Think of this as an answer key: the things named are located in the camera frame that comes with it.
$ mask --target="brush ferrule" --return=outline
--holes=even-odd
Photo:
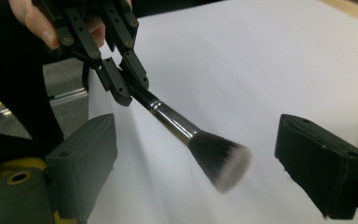
[[[154,117],[186,146],[188,146],[188,142],[194,134],[201,131],[201,129],[160,100],[150,103],[149,110]]]

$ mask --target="white tabletop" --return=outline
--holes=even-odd
[[[150,91],[253,161],[219,194],[182,143],[94,74],[89,115],[115,114],[118,158],[90,224],[358,223],[358,211],[324,219],[274,157],[283,113],[358,147],[357,19],[320,1],[230,0],[140,19],[135,51]]]

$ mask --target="gray carpet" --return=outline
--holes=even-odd
[[[56,96],[83,88],[82,68],[83,63],[77,59],[46,64],[43,70],[48,95]],[[62,127],[64,137],[67,138],[89,119],[89,97],[87,94],[83,94],[83,97],[53,104],[52,109]],[[30,138],[13,115],[1,115],[0,133]]]

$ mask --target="brush bristles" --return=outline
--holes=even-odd
[[[243,177],[251,162],[247,147],[217,135],[199,132],[188,144],[188,148],[216,189],[225,193]]]

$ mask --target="human hand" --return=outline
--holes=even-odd
[[[34,6],[32,0],[8,0],[11,10],[16,19],[34,35],[45,42],[50,49],[57,49],[60,45],[58,37],[55,33],[53,25],[48,18]],[[86,23],[89,32],[94,38],[98,47],[104,44],[105,26],[100,18],[95,18]]]

